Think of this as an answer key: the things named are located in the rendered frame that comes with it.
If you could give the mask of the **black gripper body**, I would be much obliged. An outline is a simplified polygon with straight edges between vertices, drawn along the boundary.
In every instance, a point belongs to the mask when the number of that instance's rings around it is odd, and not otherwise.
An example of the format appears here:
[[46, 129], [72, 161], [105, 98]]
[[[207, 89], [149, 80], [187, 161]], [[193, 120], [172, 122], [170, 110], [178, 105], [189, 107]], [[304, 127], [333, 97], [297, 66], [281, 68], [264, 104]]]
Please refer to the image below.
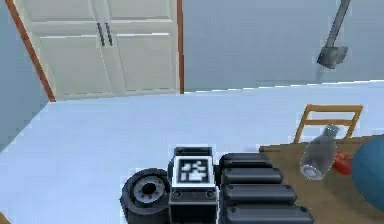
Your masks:
[[121, 207], [127, 224], [170, 224], [167, 172], [148, 168], [136, 172], [122, 188]]

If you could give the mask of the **white double room door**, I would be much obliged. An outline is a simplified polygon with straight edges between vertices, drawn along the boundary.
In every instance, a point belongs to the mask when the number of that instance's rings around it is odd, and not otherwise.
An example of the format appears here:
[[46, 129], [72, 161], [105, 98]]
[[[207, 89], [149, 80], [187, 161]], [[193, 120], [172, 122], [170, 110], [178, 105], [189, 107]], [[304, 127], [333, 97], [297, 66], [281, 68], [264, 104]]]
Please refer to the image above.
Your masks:
[[184, 92], [183, 0], [0, 2], [51, 102]]

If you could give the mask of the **clear glass bottle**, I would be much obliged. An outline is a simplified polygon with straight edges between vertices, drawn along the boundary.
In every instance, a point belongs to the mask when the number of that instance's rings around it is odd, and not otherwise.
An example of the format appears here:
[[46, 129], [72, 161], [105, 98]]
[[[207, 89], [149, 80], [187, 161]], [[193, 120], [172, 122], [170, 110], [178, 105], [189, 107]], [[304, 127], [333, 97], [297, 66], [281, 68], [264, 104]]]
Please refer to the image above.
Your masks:
[[300, 172], [309, 180], [322, 180], [332, 167], [337, 154], [336, 136], [340, 128], [327, 125], [307, 144], [300, 160]]

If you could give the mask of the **brown wooden table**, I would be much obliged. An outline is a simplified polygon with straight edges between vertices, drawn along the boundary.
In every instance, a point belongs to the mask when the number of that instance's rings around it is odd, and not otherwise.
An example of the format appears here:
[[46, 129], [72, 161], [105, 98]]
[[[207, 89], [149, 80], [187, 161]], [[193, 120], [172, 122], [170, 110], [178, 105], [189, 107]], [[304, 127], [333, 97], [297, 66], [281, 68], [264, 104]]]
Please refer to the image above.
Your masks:
[[260, 153], [282, 171], [283, 182], [295, 189], [297, 204], [311, 211], [314, 224], [384, 224], [384, 211], [360, 195], [350, 175], [329, 167], [321, 180], [311, 180], [300, 170], [302, 157], [308, 152], [310, 158], [316, 155], [328, 162], [337, 152], [353, 157], [364, 143], [376, 139], [384, 140], [384, 135], [261, 146]]

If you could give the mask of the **wooden chair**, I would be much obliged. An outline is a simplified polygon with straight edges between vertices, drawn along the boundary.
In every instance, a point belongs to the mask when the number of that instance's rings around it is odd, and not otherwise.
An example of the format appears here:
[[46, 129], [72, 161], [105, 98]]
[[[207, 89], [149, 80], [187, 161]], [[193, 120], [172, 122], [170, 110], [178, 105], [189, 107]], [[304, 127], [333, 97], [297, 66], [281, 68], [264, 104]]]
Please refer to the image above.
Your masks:
[[[306, 125], [341, 125], [347, 126], [348, 130], [344, 139], [352, 137], [352, 134], [355, 130], [357, 122], [360, 118], [360, 115], [363, 111], [362, 105], [315, 105], [307, 104], [303, 115], [301, 117], [300, 123], [296, 129], [295, 137], [293, 139], [294, 143], [298, 143], [302, 134], [302, 131]], [[320, 112], [320, 113], [353, 113], [351, 119], [309, 119], [308, 116], [311, 112]]]

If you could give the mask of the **red small object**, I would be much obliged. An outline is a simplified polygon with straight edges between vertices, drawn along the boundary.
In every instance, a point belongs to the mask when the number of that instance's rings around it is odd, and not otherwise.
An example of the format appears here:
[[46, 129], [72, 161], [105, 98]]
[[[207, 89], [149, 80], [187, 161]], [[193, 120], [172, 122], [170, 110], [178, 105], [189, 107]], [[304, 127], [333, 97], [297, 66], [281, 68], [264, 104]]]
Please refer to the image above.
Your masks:
[[350, 175], [352, 172], [352, 161], [352, 156], [338, 152], [332, 167], [341, 175]]

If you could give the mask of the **teal round ball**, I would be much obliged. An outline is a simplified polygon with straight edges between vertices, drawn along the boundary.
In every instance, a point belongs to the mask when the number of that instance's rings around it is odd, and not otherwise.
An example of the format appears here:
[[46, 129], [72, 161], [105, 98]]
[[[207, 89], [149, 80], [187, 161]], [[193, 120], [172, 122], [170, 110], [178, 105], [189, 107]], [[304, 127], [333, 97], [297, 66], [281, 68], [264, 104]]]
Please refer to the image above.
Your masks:
[[384, 212], [384, 137], [361, 145], [352, 162], [352, 180], [360, 195]]

